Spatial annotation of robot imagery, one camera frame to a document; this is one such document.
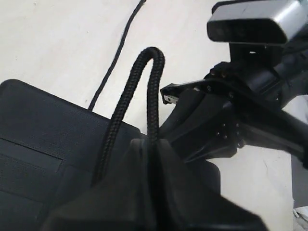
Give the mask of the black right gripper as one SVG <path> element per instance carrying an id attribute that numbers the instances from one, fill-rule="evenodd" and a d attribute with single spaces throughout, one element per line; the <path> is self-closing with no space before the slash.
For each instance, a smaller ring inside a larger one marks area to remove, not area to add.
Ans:
<path id="1" fill-rule="evenodd" d="M 230 158 L 244 146 L 231 102 L 246 112 L 280 113 L 285 83 L 284 64 L 235 61 L 215 65 L 202 80 L 169 84 L 161 89 L 163 102 L 178 102 L 160 127 L 160 138 L 185 162 Z"/>

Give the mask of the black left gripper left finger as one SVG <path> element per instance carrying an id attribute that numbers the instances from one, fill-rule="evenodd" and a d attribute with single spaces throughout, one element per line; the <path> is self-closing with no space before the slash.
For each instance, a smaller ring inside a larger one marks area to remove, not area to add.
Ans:
<path id="1" fill-rule="evenodd" d="M 152 231 L 154 208 L 140 139 L 116 168 L 78 198 L 53 210 L 43 231 Z"/>

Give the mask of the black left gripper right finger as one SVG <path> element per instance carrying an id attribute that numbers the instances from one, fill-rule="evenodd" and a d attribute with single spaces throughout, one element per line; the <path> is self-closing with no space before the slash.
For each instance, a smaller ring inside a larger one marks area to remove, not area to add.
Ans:
<path id="1" fill-rule="evenodd" d="M 166 140 L 156 145 L 162 231 L 266 231 L 262 219 L 206 187 Z"/>

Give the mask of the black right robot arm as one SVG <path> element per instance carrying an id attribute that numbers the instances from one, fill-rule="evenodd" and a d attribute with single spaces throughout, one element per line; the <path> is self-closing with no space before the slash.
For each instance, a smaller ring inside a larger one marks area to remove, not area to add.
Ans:
<path id="1" fill-rule="evenodd" d="M 308 165 L 308 127 L 283 108 L 308 92 L 308 32 L 283 45 L 230 44 L 229 62 L 204 79 L 161 89 L 174 110 L 160 128 L 185 162 L 230 158 L 245 145 Z"/>

